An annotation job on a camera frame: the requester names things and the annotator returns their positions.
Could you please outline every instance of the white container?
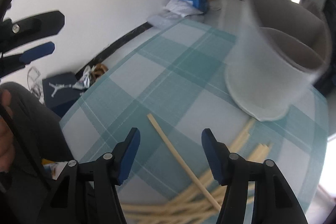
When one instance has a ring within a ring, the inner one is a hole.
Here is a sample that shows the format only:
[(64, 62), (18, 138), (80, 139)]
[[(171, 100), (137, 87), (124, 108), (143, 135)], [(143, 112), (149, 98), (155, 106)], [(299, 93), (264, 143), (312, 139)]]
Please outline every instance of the white container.
[(322, 18), (290, 0), (245, 0), (225, 72), (234, 101), (260, 121), (282, 118), (325, 71), (330, 34)]

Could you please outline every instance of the green and white tablecloth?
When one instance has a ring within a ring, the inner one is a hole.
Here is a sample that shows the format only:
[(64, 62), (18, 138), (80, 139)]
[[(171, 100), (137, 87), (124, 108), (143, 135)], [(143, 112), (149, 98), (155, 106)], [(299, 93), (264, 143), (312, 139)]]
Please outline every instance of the green and white tablecloth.
[[(183, 20), (149, 39), (101, 77), (61, 120), (66, 141), (79, 162), (112, 151), (132, 127), (141, 143), (129, 178), (118, 188), (122, 202), (162, 204), (190, 183), (146, 115), (152, 113), (185, 162), (199, 177), (209, 166), (201, 132), (210, 128), (229, 145), (249, 116), (232, 100), (224, 81), (225, 57), (235, 36)], [(325, 98), (313, 87), (275, 122), (256, 122), (239, 152), (273, 143), (274, 160), (303, 210), (320, 178), (327, 143)], [(248, 205), (250, 221), (253, 205)], [(215, 223), (216, 217), (207, 223)]]

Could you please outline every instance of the pile of chopsticks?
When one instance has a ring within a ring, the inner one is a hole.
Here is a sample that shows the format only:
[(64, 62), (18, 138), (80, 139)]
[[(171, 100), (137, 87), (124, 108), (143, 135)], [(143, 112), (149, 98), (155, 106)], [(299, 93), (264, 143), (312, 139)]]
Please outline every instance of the pile of chopsticks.
[[(197, 178), (168, 140), (153, 115), (148, 114), (147, 117), (193, 183), (164, 205), (121, 204), (125, 217), (137, 220), (138, 224), (186, 224), (189, 222), (192, 224), (201, 224), (209, 217), (218, 214), (223, 203), (226, 186), (219, 185), (209, 193), (206, 188), (214, 181), (211, 170), (207, 170), (200, 178)], [(230, 152), (238, 152), (243, 147), (250, 136), (249, 130), (254, 122), (254, 118), (251, 118), (247, 122), (229, 147)], [(270, 149), (271, 145), (258, 144), (247, 160), (263, 162)], [(250, 183), (249, 190), (253, 189), (254, 183)], [(195, 200), (200, 193), (205, 198)], [(253, 200), (253, 196), (248, 197), (247, 204), (252, 203)]]

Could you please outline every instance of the gray pants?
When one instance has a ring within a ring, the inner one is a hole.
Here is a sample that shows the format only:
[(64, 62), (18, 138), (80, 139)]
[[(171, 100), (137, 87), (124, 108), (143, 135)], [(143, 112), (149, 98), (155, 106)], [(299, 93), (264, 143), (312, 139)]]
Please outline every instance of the gray pants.
[[(4, 83), (0, 88), (11, 93), (10, 107), (13, 111), (14, 123), (46, 177), (48, 175), (41, 165), (42, 158), (52, 161), (73, 159), (59, 126), (60, 118), (55, 113), (42, 105), (34, 95), (19, 84)], [(16, 140), (14, 140), (14, 147), (15, 159), (9, 171), (13, 182), (5, 194), (5, 199), (20, 223), (33, 224), (36, 223), (47, 191), (36, 177), (36, 173)]]

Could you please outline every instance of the floor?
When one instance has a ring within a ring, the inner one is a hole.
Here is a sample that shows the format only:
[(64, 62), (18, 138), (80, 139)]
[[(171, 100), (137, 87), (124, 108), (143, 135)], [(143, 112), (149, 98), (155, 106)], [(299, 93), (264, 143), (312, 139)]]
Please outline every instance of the floor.
[[(228, 33), (237, 35), (240, 26), (242, 11), (242, 1), (240, 0), (220, 0), (221, 9), (218, 11), (210, 10), (204, 18), (204, 23)], [(112, 68), (126, 55), (139, 47), (142, 43), (159, 33), (161, 30), (152, 27), (139, 36), (135, 37), (127, 44), (116, 50), (103, 63)], [(333, 200), (328, 200), (320, 191), (317, 191), (310, 207), (306, 213), (309, 224), (322, 224), (335, 206)]]

